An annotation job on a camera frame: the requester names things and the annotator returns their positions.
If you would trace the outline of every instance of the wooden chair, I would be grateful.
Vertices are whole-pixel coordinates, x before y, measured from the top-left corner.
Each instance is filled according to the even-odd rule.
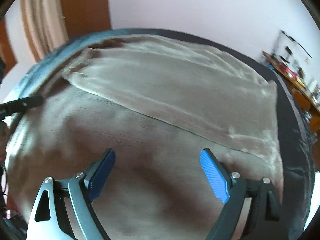
[[[298,90],[292,89],[292,94],[296,98],[298,105],[301,107],[302,111],[308,111],[311,108],[311,103],[306,99]]]
[[[309,128],[311,133],[315,133],[319,131],[319,125],[320,125],[320,117],[319,116],[313,116],[310,119],[309,122]]]

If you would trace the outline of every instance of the dark blue gripper pad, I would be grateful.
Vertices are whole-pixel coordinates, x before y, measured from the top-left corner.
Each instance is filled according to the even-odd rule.
[[[209,149],[201,151],[200,164],[216,198],[226,203],[230,198],[231,178]]]
[[[88,189],[87,199],[90,202],[99,197],[115,162],[116,154],[110,149],[104,153],[102,159],[90,165],[84,182]]]

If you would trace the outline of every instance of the fuzzy blanket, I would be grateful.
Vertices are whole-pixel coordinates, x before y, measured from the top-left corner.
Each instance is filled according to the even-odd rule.
[[[71,177],[107,147],[116,165],[93,207],[111,239],[205,239],[223,204],[201,169],[203,148],[246,178],[269,177],[282,196],[276,85],[226,52],[114,37],[79,49],[39,91],[44,105],[7,146],[10,192],[27,220],[45,177]]]

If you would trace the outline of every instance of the screw head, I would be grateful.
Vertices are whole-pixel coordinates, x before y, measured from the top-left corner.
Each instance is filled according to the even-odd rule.
[[[269,178],[263,178],[262,180],[265,184],[269,184],[271,182]]]
[[[52,181],[52,177],[46,177],[44,182],[45,183],[50,183]]]
[[[84,172],[78,172],[77,174],[76,174],[76,178],[77,179],[82,179],[83,177],[84,177]]]
[[[232,176],[234,179],[239,179],[239,178],[240,178],[240,173],[234,171],[233,173],[231,173],[231,176]]]

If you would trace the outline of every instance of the white wall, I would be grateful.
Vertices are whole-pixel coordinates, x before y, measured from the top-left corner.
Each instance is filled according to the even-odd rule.
[[[3,102],[9,92],[19,83],[20,79],[36,63],[28,46],[23,29],[20,10],[20,0],[15,0],[5,15],[6,29],[17,64],[2,80],[0,87],[0,102]]]
[[[109,0],[113,28],[165,28],[198,35],[254,59],[282,29],[313,57],[304,70],[320,82],[320,31],[300,0]]]

